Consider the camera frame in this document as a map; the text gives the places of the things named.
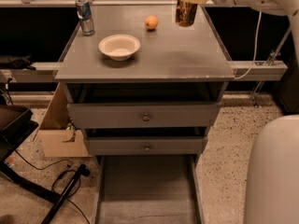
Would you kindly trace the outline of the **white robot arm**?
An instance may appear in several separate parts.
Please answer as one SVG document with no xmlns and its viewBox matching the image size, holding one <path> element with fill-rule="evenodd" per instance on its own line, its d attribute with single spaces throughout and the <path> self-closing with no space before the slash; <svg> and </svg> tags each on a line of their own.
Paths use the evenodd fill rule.
<svg viewBox="0 0 299 224">
<path fill-rule="evenodd" d="M 203 5 L 209 0 L 180 0 Z M 247 6 L 289 18 L 299 53 L 299 0 L 211 0 L 220 6 Z M 299 117 L 289 115 L 263 127 L 251 148 L 244 224 L 299 224 Z"/>
</svg>

